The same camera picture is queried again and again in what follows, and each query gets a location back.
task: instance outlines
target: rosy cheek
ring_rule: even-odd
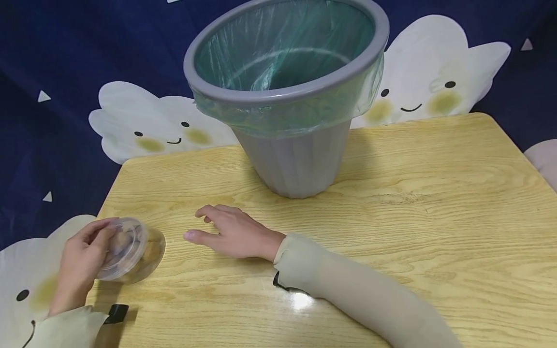
[[[147,152],[162,152],[164,151],[164,145],[155,140],[150,138],[137,138],[135,139],[135,143],[142,149]]]
[[[58,286],[58,274],[51,275],[43,280],[35,289],[31,290],[29,308],[31,311],[46,311],[54,298]]]
[[[382,124],[393,113],[393,109],[393,103],[388,99],[380,99],[375,101],[371,109],[364,114],[364,120],[369,125]]]
[[[431,117],[447,116],[460,103],[462,96],[453,90],[443,90],[433,95],[427,102],[427,113]]]
[[[184,135],[190,143],[194,143],[196,145],[211,145],[213,142],[209,134],[199,129],[184,130]]]

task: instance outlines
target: fabric backdrop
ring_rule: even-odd
[[[4,340],[30,337],[64,240],[95,218],[126,159],[237,142],[197,111],[182,62],[200,30],[243,2],[0,3]],[[555,0],[376,2],[391,24],[385,78],[353,126],[452,115],[481,99],[473,110],[522,151],[557,138]],[[544,144],[527,155],[557,175],[556,143]]]

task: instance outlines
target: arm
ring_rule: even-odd
[[[28,348],[93,347],[108,315],[93,312],[85,300],[114,235],[111,220],[92,222],[66,242],[48,316],[37,323]]]
[[[369,267],[288,235],[275,257],[278,283],[324,298],[394,348],[459,348],[443,318],[413,292]]]
[[[269,230],[238,208],[207,205],[196,216],[213,222],[220,234],[188,231],[186,240],[231,257],[274,262],[281,286],[328,300],[394,348],[461,347],[431,305],[369,267],[301,236]]]

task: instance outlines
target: smile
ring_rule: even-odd
[[[25,342],[25,344],[23,345],[22,348],[27,347],[27,345],[29,344],[29,342],[31,342],[31,340],[33,339],[33,336],[35,335],[35,321],[34,320],[31,320],[31,325],[33,325],[33,332],[31,333],[31,336],[29,337],[27,342]]]
[[[172,141],[167,141],[168,144],[180,144],[181,142],[182,142],[182,138],[178,139],[178,141],[176,141],[175,143],[173,143]]]
[[[411,110],[405,109],[405,108],[403,108],[403,107],[401,107],[400,109],[401,109],[402,111],[406,111],[406,112],[412,112],[412,111],[416,111],[416,110],[418,110],[420,106],[422,106],[422,104],[420,104],[420,105],[416,106],[416,108],[415,108],[415,109],[411,109]]]

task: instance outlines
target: plastic lid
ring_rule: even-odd
[[[111,281],[128,273],[141,259],[147,245],[147,229],[134,218],[119,218],[110,223],[116,234],[110,240],[105,263],[97,279]]]

